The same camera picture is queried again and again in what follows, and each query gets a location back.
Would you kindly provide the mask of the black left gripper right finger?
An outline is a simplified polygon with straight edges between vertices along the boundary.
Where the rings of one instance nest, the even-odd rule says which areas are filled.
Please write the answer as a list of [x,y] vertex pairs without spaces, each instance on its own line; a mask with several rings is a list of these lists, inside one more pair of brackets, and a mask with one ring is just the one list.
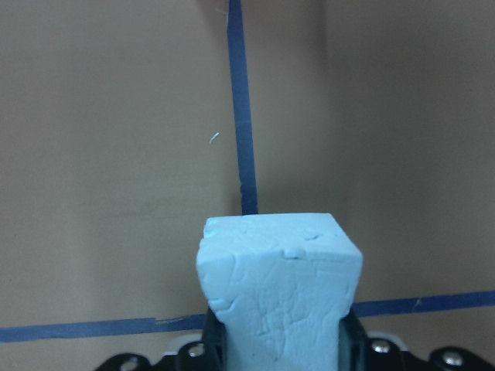
[[366,331],[353,309],[340,319],[338,340],[338,370],[366,369]]

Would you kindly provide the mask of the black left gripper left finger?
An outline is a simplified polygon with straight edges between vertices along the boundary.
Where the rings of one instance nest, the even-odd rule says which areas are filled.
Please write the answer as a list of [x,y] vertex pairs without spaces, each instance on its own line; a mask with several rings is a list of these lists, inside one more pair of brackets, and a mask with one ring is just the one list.
[[211,308],[207,309],[201,342],[205,370],[227,370],[227,330]]

